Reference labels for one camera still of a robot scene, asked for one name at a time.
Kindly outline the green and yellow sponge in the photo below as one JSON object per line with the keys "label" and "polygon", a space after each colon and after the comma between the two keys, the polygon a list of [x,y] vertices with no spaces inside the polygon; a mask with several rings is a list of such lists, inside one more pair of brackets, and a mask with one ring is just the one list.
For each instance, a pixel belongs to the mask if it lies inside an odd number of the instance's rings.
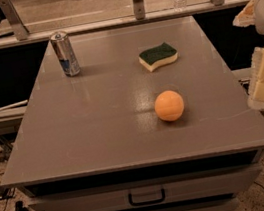
{"label": "green and yellow sponge", "polygon": [[178,58],[176,48],[167,43],[162,43],[160,46],[144,50],[139,55],[139,62],[149,72],[152,72],[159,67],[174,63]]}

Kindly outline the silver blue drink can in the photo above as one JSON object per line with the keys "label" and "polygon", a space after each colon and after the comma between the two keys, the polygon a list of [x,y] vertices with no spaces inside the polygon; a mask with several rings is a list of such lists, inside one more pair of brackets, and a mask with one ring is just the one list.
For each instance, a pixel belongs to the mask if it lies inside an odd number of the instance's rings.
{"label": "silver blue drink can", "polygon": [[53,46],[56,57],[58,57],[64,74],[68,77],[77,76],[81,71],[81,67],[79,67],[79,62],[74,54],[68,34],[64,31],[56,31],[52,33],[49,41]]}

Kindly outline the orange fruit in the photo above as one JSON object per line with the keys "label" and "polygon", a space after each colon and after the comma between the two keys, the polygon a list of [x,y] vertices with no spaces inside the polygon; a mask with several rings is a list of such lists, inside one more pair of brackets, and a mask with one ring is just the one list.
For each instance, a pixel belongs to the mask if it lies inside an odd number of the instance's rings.
{"label": "orange fruit", "polygon": [[165,90],[155,100],[157,117],[166,122],[178,120],[184,112],[184,101],[180,94]]}

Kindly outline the grey drawer cabinet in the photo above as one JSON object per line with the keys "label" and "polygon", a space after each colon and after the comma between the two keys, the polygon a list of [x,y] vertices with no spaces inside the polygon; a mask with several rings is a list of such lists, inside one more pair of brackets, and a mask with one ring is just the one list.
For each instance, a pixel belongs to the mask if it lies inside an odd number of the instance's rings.
{"label": "grey drawer cabinet", "polygon": [[[147,49],[167,43],[174,63],[149,72]],[[2,183],[35,211],[233,211],[254,182],[264,119],[192,17],[75,36],[76,77],[47,52]],[[157,117],[165,90],[184,112]],[[128,195],[164,188],[163,203]]]}

